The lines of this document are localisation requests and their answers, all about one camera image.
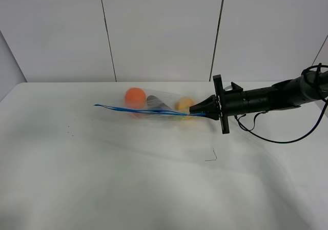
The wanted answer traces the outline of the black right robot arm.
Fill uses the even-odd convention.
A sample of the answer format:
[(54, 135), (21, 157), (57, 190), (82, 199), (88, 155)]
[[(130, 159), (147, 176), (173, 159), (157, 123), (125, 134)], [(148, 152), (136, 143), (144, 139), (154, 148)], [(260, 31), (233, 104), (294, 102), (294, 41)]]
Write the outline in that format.
[(322, 68), (327, 66), (312, 66), (295, 79), (247, 91), (234, 82), (231, 83), (231, 90), (225, 90), (221, 76), (215, 75), (215, 94), (189, 107), (189, 112), (220, 120), (222, 133), (228, 134), (230, 116), (295, 109), (302, 104), (327, 98), (327, 71), (321, 72)]

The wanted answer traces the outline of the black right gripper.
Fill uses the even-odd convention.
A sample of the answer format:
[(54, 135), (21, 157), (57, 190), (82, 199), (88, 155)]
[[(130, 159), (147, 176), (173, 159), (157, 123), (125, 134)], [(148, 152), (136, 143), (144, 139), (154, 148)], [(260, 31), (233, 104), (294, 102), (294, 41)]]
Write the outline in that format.
[(189, 112), (203, 113), (204, 117), (212, 120), (219, 120), (220, 114), (222, 133), (228, 134), (230, 132), (228, 117), (246, 112), (245, 92), (241, 86), (234, 82), (231, 82), (231, 90), (225, 90), (220, 74), (213, 76), (213, 83), (216, 95), (211, 95), (204, 101), (189, 107)]

